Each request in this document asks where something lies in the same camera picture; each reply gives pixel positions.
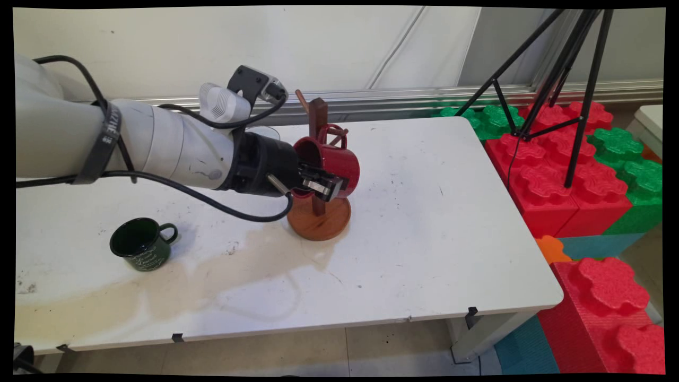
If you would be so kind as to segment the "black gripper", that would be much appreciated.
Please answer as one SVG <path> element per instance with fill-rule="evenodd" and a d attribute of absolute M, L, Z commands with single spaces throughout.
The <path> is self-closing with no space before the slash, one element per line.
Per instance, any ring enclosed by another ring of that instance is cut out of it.
<path fill-rule="evenodd" d="M 218 190 L 279 197 L 284 195 L 267 179 L 272 175 L 285 189 L 301 188 L 302 198 L 315 196 L 323 202 L 340 198 L 346 183 L 323 168 L 299 163 L 298 154 L 287 142 L 251 132 L 234 133 L 234 154 L 227 177 Z"/>

